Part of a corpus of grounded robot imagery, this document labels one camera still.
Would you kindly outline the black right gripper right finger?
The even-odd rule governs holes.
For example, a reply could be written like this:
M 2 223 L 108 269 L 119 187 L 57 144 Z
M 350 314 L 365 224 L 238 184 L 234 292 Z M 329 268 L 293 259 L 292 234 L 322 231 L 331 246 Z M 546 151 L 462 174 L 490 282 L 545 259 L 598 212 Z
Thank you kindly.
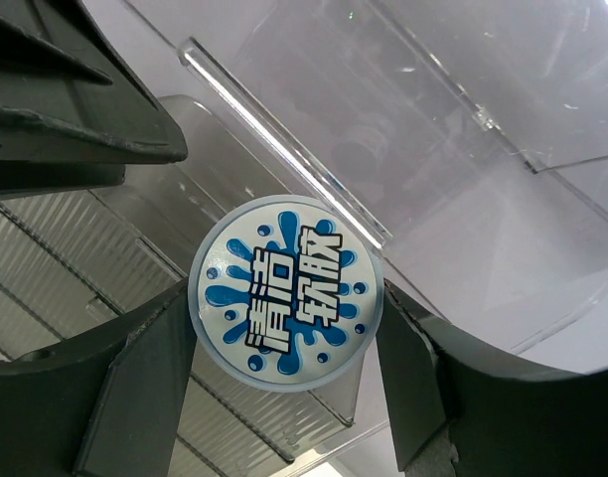
M 517 357 L 391 282 L 377 333 L 398 469 L 407 476 L 608 476 L 608 369 Z

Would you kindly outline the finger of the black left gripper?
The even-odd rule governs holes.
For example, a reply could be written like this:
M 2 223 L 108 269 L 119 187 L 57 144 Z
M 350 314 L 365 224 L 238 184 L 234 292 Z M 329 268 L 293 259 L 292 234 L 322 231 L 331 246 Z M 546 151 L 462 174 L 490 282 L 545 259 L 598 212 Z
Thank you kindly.
M 180 131 L 79 1 L 0 1 L 0 127 L 21 111 L 99 134 Z
M 181 128 L 85 9 L 0 9 L 0 161 L 168 164 Z

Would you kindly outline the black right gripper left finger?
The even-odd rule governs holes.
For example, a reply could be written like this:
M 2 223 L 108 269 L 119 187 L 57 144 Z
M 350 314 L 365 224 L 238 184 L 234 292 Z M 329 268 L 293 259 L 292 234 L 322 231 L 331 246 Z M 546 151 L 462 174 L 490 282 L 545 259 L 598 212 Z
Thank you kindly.
M 188 283 L 0 361 L 0 476 L 165 476 L 195 352 Z

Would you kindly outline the blue white slime jar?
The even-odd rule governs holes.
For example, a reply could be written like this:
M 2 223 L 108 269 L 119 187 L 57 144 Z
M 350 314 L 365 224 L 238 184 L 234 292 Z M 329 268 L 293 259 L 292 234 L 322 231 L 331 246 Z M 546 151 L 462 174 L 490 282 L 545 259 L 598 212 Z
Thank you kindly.
M 199 344 L 236 380 L 298 393 L 340 377 L 383 313 L 377 258 L 320 201 L 293 195 L 228 212 L 200 244 L 188 279 Z

